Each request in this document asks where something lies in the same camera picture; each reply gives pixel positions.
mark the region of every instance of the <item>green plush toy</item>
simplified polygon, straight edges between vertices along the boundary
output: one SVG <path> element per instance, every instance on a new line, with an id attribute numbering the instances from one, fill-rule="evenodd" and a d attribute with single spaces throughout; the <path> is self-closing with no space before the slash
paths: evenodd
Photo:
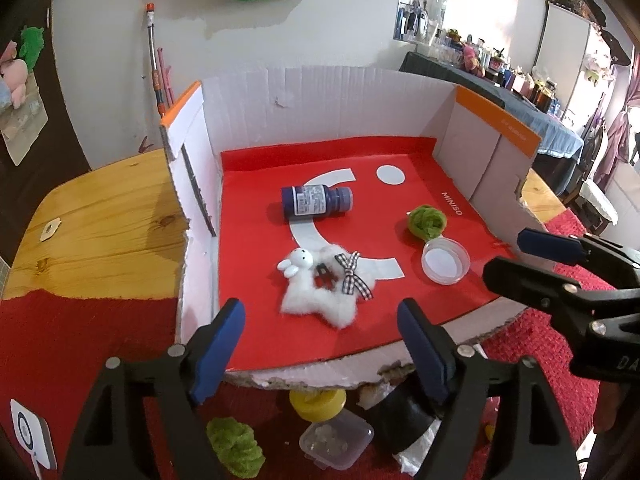
<path id="1" fill-rule="evenodd" d="M 447 226 L 447 217 L 439 209 L 430 205 L 421 205 L 409 213 L 409 231 L 428 242 L 442 234 Z"/>
<path id="2" fill-rule="evenodd" d="M 238 478 L 258 476 L 264 455 L 250 426 L 231 416 L 213 418 L 207 424 L 207 436 L 218 459 L 231 474 Z"/>
<path id="3" fill-rule="evenodd" d="M 20 34 L 22 46 L 20 47 L 19 55 L 27 64 L 27 69 L 30 73 L 33 72 L 33 67 L 36 66 L 36 61 L 44 48 L 43 32 L 43 28 L 27 27 Z"/>

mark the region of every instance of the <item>gingham bow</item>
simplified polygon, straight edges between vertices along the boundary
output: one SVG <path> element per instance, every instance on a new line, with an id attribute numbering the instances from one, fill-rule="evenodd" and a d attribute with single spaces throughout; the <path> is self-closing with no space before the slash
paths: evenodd
<path id="1" fill-rule="evenodd" d="M 356 266 L 358 265 L 358 259 L 360 253 L 355 251 L 353 254 L 336 254 L 335 259 L 338 263 L 344 267 L 344 282 L 342 283 L 342 293 L 352 294 L 353 289 L 357 288 L 358 292 L 365 300 L 373 298 L 370 288 L 364 282 L 364 280 L 356 274 Z"/>

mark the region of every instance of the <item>orange edge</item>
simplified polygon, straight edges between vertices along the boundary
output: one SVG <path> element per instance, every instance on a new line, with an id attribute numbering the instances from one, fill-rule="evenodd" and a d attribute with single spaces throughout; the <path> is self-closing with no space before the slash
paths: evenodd
<path id="1" fill-rule="evenodd" d="M 174 105 L 166 111 L 164 116 L 162 116 L 162 119 L 160 119 L 160 126 L 168 128 L 169 125 L 175 121 L 178 113 L 182 110 L 189 98 L 198 88 L 200 88 L 201 85 L 202 83 L 200 81 L 193 82 L 191 86 L 189 86 L 189 88 L 187 88 L 182 95 L 178 97 Z"/>
<path id="2" fill-rule="evenodd" d="M 497 104 L 460 85 L 456 85 L 456 102 L 492 126 L 528 157 L 536 155 L 542 138 Z"/>

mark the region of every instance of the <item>pink plush toy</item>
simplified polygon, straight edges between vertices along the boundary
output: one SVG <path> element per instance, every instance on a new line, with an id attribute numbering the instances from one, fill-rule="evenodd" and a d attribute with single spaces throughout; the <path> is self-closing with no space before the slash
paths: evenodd
<path id="1" fill-rule="evenodd" d="M 11 41 L 4 54 L 0 56 L 0 75 L 2 82 L 9 89 L 11 104 L 19 108 L 27 100 L 27 64 L 21 59 L 15 59 L 17 43 Z"/>
<path id="2" fill-rule="evenodd" d="M 462 55 L 465 58 L 465 70 L 478 77 L 484 77 L 484 68 L 480 66 L 474 48 L 466 44 L 462 49 Z"/>

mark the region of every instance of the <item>gray tablecloth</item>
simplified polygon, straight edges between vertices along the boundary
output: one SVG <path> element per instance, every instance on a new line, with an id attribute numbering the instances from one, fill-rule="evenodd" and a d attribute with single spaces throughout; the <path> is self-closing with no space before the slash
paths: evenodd
<path id="1" fill-rule="evenodd" d="M 440 63 L 422 54 L 408 52 L 400 72 L 451 81 L 473 90 L 526 124 L 541 138 L 538 153 L 556 158 L 580 161 L 584 141 L 555 117 L 543 114 L 533 104 L 506 88 L 500 88 L 487 79 L 468 74 L 459 68 Z"/>

